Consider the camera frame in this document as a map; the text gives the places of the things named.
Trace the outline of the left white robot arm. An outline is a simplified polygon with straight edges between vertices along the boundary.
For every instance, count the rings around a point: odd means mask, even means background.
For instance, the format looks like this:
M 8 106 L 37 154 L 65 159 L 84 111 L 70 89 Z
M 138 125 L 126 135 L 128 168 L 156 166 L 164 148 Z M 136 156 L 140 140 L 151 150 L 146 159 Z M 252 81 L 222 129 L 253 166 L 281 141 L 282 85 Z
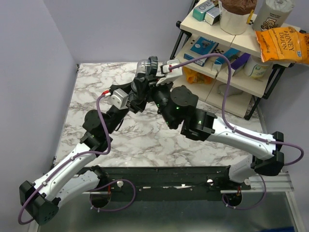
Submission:
M 33 221 L 39 225 L 48 223 L 66 200 L 84 191 L 104 190 L 106 177 L 95 174 L 75 178 L 88 163 L 111 151 L 112 134 L 129 111 L 143 112 L 150 95 L 150 87 L 131 82 L 112 85 L 96 101 L 96 109 L 88 111 L 84 118 L 84 136 L 76 147 L 54 168 L 34 182 L 24 181 L 19 187 L 22 208 L 18 223 Z

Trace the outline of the clear plastic pipe fitting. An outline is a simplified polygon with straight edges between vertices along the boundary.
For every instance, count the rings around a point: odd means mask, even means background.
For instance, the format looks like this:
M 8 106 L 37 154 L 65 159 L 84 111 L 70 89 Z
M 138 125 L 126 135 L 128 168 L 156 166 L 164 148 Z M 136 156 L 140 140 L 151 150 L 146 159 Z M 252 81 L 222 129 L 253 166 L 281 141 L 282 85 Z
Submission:
M 138 62 L 136 68 L 136 76 L 156 76 L 158 70 L 158 58 L 157 56 L 150 56 L 147 59 L 142 59 Z M 131 82 L 131 88 L 134 93 L 134 80 Z

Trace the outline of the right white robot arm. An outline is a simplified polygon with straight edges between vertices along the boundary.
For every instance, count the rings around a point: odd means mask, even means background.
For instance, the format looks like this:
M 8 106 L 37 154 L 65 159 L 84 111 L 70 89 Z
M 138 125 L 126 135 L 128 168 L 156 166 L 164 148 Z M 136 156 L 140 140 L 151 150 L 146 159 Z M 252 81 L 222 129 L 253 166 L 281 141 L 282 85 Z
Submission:
M 228 174 L 222 177 L 227 189 L 234 189 L 245 179 L 261 174 L 277 176 L 284 166 L 284 154 L 274 143 L 274 134 L 259 134 L 251 130 L 244 133 L 229 128 L 221 117 L 197 108 L 197 95 L 185 86 L 171 89 L 167 84 L 156 85 L 158 78 L 138 74 L 131 84 L 135 98 L 140 101 L 154 101 L 158 113 L 167 126 L 175 130 L 182 126 L 181 134 L 194 141 L 222 143 L 249 153 L 248 157 L 230 165 Z

